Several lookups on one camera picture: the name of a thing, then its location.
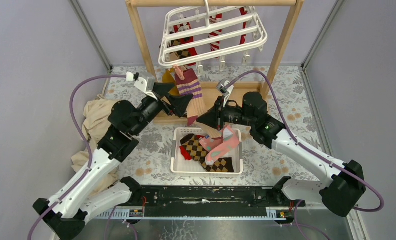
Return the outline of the brown yellow argyle sock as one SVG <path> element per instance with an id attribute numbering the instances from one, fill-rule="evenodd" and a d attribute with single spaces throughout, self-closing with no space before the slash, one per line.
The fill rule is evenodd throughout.
<path id="1" fill-rule="evenodd" d="M 199 143 L 199 136 L 188 134 L 180 140 L 180 153 L 186 161 L 196 161 L 206 172 L 212 173 L 233 173 L 233 163 L 231 157 L 222 157 L 215 161 L 213 165 L 206 165 L 205 157 L 208 151 Z"/>

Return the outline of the mustard yellow sock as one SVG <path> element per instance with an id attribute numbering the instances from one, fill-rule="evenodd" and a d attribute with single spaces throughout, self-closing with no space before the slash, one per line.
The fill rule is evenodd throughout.
<path id="1" fill-rule="evenodd" d="M 176 81 L 173 77 L 173 73 L 174 73 L 174 69 L 172 69 L 172 68 L 170 70 L 166 69 L 165 73 L 162 75 L 162 82 L 174 84 L 174 87 L 169 91 L 169 93 L 173 96 L 179 96 L 180 93 L 177 89 Z"/>

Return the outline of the red snowflake santa sock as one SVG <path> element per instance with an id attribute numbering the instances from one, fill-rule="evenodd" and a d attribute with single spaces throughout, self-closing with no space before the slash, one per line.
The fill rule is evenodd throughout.
<path id="1" fill-rule="evenodd" d="M 199 143 L 202 135 L 188 134 L 180 140 L 180 153 L 185 160 L 204 161 L 208 153 Z"/>

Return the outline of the pink patterned sock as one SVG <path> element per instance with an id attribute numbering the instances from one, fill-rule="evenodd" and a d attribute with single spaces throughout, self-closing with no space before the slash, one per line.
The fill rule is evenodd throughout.
<path id="1" fill-rule="evenodd" d="M 206 136 L 199 140 L 200 145 L 207 151 L 205 164 L 208 166 L 212 166 L 215 161 L 234 150 L 240 143 L 238 135 L 229 125 L 220 130 L 220 133 L 222 135 L 220 138 Z"/>

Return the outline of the white plastic basket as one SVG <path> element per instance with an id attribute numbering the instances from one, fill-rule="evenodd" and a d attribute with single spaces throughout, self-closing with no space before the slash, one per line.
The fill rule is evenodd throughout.
<path id="1" fill-rule="evenodd" d="M 240 131 L 227 128 L 232 138 L 211 139 L 200 128 L 174 130 L 170 170 L 183 176 L 220 176 L 232 178 L 243 172 Z"/>

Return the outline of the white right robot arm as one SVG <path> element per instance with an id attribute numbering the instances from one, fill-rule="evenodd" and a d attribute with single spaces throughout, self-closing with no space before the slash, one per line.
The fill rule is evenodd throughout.
<path id="1" fill-rule="evenodd" d="M 241 106 L 231 106 L 222 96 L 197 119 L 198 123 L 219 130 L 226 123 L 250 127 L 257 143 L 281 153 L 311 172 L 316 181 L 283 177 L 272 193 L 274 203 L 285 206 L 291 200 L 323 204 L 330 212 L 346 217 L 366 191 L 362 166 L 335 159 L 289 133 L 283 123 L 267 113 L 267 103 L 257 92 L 243 95 Z"/>

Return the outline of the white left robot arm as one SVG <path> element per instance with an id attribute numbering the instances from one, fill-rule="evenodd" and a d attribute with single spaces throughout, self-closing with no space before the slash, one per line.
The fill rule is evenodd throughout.
<path id="1" fill-rule="evenodd" d="M 160 113 L 182 117 L 186 113 L 192 94 L 174 96 L 169 92 L 172 83 L 156 83 L 141 105 L 116 102 L 108 117 L 110 127 L 89 153 L 88 163 L 55 195 L 39 198 L 33 208 L 61 240 L 76 238 L 85 225 L 111 207 L 127 203 L 136 205 L 141 199 L 141 186 L 131 177 L 119 180 L 107 190 L 91 197 L 90 194 L 111 171 L 117 168 L 138 146 L 135 139 Z"/>

